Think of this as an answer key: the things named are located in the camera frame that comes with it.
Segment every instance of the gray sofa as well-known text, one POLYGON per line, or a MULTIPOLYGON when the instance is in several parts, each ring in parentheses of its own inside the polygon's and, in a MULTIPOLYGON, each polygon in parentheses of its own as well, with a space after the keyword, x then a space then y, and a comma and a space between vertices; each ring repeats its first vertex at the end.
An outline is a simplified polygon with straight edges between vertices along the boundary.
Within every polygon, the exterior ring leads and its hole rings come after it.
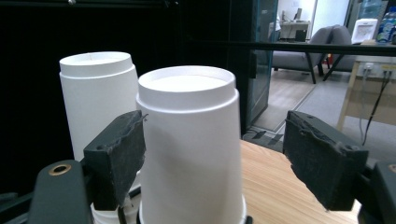
MULTIPOLYGON (((324 45, 330 44, 332 37, 332 26, 320 28, 307 43, 324 45)), ((308 53, 308 52, 291 52, 275 50, 273 54, 272 67, 277 70, 278 68, 306 71, 310 72, 312 82, 315 84, 314 67, 318 67, 319 74, 323 76, 323 68, 321 62, 325 57, 325 53, 308 53)))
MULTIPOLYGON (((352 36, 345 26, 334 26, 332 28, 332 41, 334 45, 352 45, 352 36)), ((355 62, 356 55, 340 55, 334 54, 332 56, 332 67, 327 72, 323 81, 332 74, 333 71, 340 72, 352 72, 353 64, 355 62)))

